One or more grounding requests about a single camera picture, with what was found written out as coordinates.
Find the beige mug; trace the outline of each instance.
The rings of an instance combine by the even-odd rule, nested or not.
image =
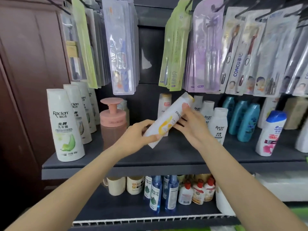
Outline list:
[[[144,176],[126,178],[126,189],[131,195],[137,195],[142,191]]]
[[[118,196],[125,191],[126,177],[107,177],[103,179],[102,185],[108,188],[109,194]]]

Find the person's left hand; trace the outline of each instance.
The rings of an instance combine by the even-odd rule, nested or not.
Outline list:
[[[160,139],[160,135],[142,136],[146,131],[146,126],[153,124],[152,120],[144,120],[130,126],[124,134],[113,145],[118,149],[121,158],[131,155],[138,151],[148,143],[155,142]]]

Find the forearm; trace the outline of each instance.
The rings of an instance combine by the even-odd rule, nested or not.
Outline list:
[[[65,231],[71,227],[90,196],[111,167],[120,159],[116,146],[96,159],[47,195],[6,231]]]
[[[289,208],[208,136],[200,154],[247,230],[308,230]]]

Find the pink pump dispenser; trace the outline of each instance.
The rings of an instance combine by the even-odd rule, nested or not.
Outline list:
[[[126,112],[117,109],[122,98],[110,97],[102,99],[103,104],[108,105],[107,110],[102,111],[100,116],[100,128],[104,140],[103,151],[111,147],[126,131]]]

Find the person's left arm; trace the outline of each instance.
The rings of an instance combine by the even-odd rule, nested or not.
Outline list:
[[[145,120],[130,126],[113,146],[34,205],[5,231],[68,230],[115,163],[159,139],[156,135],[142,136],[142,129],[153,123]]]

